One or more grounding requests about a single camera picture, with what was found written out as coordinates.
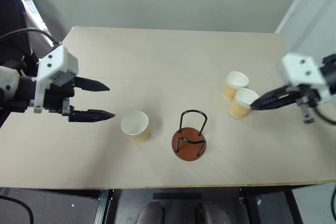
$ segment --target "light wooden tabletop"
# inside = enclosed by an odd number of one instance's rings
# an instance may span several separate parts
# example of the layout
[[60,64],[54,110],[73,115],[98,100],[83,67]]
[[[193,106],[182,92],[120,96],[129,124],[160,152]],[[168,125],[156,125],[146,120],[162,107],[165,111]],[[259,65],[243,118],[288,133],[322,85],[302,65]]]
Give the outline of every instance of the light wooden tabletop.
[[[109,92],[76,89],[77,110],[116,116],[68,123],[43,111],[12,113],[0,129],[0,186],[30,188],[140,188],[309,184],[336,179],[336,127],[304,125],[290,105],[256,111],[242,120],[228,113],[226,75],[242,71],[259,94],[282,85],[274,68],[285,55],[276,34],[75,27],[64,40],[78,58],[80,77]],[[180,115],[208,116],[204,155],[179,159],[171,147]],[[150,119],[144,143],[125,136],[120,121],[141,110]],[[199,129],[187,114],[184,126]]]

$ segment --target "black metal wire frame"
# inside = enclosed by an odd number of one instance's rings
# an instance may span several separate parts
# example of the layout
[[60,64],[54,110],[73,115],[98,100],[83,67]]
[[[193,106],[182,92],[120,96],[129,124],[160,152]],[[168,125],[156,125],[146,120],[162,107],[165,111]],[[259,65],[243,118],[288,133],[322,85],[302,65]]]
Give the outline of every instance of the black metal wire frame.
[[186,110],[184,111],[182,114],[181,114],[181,119],[180,119],[180,129],[178,130],[179,133],[181,133],[181,130],[182,130],[182,121],[183,121],[183,116],[186,114],[186,113],[189,113],[189,112],[196,112],[196,113],[199,113],[201,114],[202,116],[204,116],[205,120],[204,120],[204,123],[202,125],[202,128],[201,128],[201,131],[199,132],[199,136],[202,135],[202,131],[204,129],[204,126],[206,124],[206,121],[208,120],[208,117],[206,116],[206,114],[204,114],[202,111],[199,111],[199,110]]
[[186,139],[186,138],[184,138],[182,136],[178,136],[177,139],[176,139],[176,141],[177,141],[177,143],[176,143],[176,150],[175,150],[176,153],[179,152],[178,147],[180,145],[180,139],[182,139],[183,141],[185,141],[185,142],[187,142],[189,144],[202,144],[203,143],[202,147],[199,149],[199,151],[197,153],[197,156],[199,156],[202,153],[202,151],[204,150],[205,145],[206,145],[206,141],[205,140],[190,141],[190,140],[188,140],[188,139]]

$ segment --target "person's shoe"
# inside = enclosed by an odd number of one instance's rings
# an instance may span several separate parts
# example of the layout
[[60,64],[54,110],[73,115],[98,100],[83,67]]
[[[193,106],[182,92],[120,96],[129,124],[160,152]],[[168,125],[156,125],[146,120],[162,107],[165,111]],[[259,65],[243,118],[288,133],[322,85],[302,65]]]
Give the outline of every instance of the person's shoe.
[[159,202],[150,202],[142,210],[136,224],[163,224],[164,208]]
[[202,211],[205,224],[232,224],[229,215],[212,202],[203,203]]

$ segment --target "paper cup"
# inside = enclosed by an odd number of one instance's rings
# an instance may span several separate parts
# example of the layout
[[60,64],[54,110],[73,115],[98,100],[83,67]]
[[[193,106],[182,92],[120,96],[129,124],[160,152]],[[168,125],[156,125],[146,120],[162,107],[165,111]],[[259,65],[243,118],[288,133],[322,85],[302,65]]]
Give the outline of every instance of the paper cup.
[[246,75],[241,72],[232,71],[228,74],[224,87],[224,97],[232,100],[237,90],[247,87],[249,80]]
[[121,120],[121,130],[134,141],[144,142],[149,136],[148,116],[142,111],[131,111]]
[[250,111],[251,104],[258,98],[259,95],[251,89],[239,89],[229,107],[229,113],[237,119],[243,118]]

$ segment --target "wire cup holder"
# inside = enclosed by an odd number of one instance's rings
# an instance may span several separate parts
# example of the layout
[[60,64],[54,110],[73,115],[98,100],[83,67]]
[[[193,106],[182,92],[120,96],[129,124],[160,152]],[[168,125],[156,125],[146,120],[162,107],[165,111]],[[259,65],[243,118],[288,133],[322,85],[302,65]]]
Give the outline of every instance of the wire cup holder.
[[[200,131],[191,127],[182,128],[183,116],[190,112],[196,112],[204,116],[204,123]],[[203,155],[206,149],[206,141],[202,131],[207,120],[206,114],[199,110],[186,110],[181,114],[180,128],[175,132],[172,139],[172,147],[176,156],[185,161],[194,161]]]

